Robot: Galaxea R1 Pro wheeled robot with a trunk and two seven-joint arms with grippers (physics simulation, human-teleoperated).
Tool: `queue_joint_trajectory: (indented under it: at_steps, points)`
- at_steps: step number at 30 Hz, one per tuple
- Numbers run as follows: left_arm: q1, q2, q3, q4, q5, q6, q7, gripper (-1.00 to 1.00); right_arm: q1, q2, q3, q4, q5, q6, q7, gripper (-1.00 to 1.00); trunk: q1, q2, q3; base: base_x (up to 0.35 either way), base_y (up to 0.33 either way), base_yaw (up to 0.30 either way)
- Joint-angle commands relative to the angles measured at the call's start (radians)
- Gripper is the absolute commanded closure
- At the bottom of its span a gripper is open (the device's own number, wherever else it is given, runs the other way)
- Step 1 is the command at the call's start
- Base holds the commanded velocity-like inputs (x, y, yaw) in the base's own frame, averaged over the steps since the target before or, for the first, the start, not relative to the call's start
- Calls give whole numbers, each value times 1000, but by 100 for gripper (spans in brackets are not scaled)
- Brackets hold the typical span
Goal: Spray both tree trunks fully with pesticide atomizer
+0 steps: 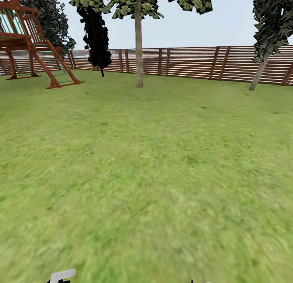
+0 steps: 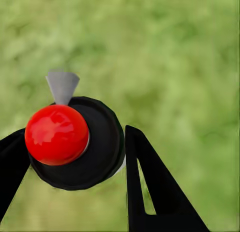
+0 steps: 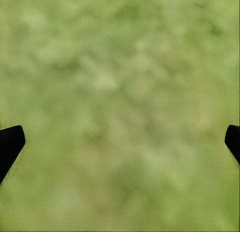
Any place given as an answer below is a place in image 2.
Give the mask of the pesticide atomizer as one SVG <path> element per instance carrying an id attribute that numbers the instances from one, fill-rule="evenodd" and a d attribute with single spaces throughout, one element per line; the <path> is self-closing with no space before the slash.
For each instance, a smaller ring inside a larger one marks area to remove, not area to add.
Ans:
<path id="1" fill-rule="evenodd" d="M 126 165 L 125 131 L 102 101 L 73 96 L 80 81 L 66 70 L 46 76 L 54 102 L 28 121 L 24 140 L 31 166 L 54 188 L 87 190 Z"/>

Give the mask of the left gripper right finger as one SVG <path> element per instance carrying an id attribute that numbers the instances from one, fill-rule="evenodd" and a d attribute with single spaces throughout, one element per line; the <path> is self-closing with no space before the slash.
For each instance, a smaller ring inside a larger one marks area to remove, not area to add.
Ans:
<path id="1" fill-rule="evenodd" d="M 129 232 L 210 232 L 145 134 L 125 126 Z M 156 215 L 144 206 L 138 163 Z"/>

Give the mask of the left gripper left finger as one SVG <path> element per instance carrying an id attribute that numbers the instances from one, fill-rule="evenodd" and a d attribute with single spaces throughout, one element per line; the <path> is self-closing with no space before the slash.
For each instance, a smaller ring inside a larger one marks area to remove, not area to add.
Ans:
<path id="1" fill-rule="evenodd" d="M 26 127 L 0 140 L 0 224 L 31 164 Z"/>

